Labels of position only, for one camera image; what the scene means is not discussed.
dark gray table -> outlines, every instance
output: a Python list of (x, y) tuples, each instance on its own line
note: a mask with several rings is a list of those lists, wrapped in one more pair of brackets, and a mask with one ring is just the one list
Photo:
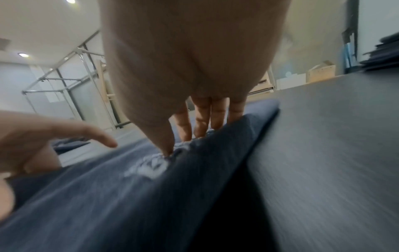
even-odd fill
[(399, 251), (399, 69), (271, 97), (280, 113), (191, 249)]

recessed light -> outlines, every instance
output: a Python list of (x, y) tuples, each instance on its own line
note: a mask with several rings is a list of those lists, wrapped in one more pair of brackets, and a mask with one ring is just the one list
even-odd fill
[(19, 56), (21, 56), (21, 57), (24, 57), (24, 58), (27, 58), (27, 57), (29, 57), (29, 55), (27, 55), (27, 54), (24, 54), (24, 53), (22, 53), (22, 52), (21, 52), (21, 53), (18, 53), (18, 55), (19, 55)]

